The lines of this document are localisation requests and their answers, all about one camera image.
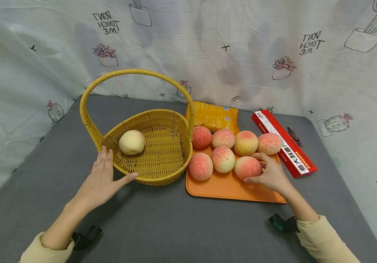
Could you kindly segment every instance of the woven basket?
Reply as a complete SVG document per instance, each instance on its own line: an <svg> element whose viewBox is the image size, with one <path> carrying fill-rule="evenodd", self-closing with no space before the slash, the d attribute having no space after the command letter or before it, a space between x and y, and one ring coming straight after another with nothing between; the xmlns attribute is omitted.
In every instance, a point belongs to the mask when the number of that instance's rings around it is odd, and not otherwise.
<svg viewBox="0 0 377 263"><path fill-rule="evenodd" d="M171 110L148 110L132 116L102 136L89 117L86 100L92 90L105 80L126 74L141 74L160 78L171 83L188 101L189 121ZM95 80L80 100L80 116L98 152L102 145L114 152L114 167L123 174L138 172L136 181L150 186L162 186L176 181L188 166L193 155L194 105L189 93L177 81L160 73L144 69L117 70ZM137 155L125 155L118 147L121 136L129 130L138 130L146 139L144 151Z"/></svg>

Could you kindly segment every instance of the red box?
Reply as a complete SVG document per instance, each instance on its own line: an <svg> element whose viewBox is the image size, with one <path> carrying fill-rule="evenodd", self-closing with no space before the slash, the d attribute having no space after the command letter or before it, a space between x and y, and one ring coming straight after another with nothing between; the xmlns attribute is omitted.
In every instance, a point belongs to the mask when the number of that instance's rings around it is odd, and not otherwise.
<svg viewBox="0 0 377 263"><path fill-rule="evenodd" d="M317 167L310 158L305 155L297 142L283 129L269 110L255 111L251 118L262 133L275 133L281 136L282 149L278 155L294 178L317 171Z"/></svg>

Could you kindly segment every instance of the orange tray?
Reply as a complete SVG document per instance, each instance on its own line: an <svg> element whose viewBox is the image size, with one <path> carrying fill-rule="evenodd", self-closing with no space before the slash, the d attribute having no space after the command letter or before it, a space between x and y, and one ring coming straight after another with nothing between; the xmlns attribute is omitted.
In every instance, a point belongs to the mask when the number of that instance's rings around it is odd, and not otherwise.
<svg viewBox="0 0 377 263"><path fill-rule="evenodd" d="M210 145L208 148L197 150L193 149L193 155L203 152L208 156L212 155L213 147ZM280 164L278 155L270 155L274 160ZM236 199L255 202L269 202L286 204L286 200L278 193L266 188L263 185L252 185L244 183L235 174L235 171L226 173L217 172L213 170L211 177L204 181L195 180L187 169L185 179L185 188L189 194L195 197L209 197L209 198L222 198L222 199Z"/></svg>

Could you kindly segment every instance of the beige sleeve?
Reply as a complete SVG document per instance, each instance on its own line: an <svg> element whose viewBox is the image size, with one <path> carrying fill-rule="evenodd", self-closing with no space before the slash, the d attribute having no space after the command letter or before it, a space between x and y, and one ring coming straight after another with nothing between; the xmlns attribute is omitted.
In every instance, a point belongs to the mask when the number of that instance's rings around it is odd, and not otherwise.
<svg viewBox="0 0 377 263"><path fill-rule="evenodd" d="M19 263L66 263L74 248L74 241L71 239L65 250L52 250L43 247L41 236L44 232L39 233L23 252Z"/></svg>
<svg viewBox="0 0 377 263"><path fill-rule="evenodd" d="M359 260L340 239L325 216L316 222L297 221L301 245L319 263L355 263Z"/></svg>

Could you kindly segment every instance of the gray table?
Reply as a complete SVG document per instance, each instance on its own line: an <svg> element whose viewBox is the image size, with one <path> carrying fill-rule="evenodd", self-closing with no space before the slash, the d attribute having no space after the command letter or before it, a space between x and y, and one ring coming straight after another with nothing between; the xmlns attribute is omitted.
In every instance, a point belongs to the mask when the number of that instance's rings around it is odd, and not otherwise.
<svg viewBox="0 0 377 263"><path fill-rule="evenodd" d="M0 263L16 263L88 175L97 153L78 108L79 100L0 190ZM103 133L153 108L184 114L186 106L106 96L88 100L89 114ZM260 134L251 115L239 112L239 128ZM285 170L293 185L327 216L361 262L376 263L377 240L311 122L276 118L294 128L319 169L297 180ZM74 252L69 262L314 262L294 234L280 233L267 221L274 213L293 215L288 205L192 197L185 190L185 175L160 187L132 182L78 227L86 232L95 224L104 234L91 249Z"/></svg>

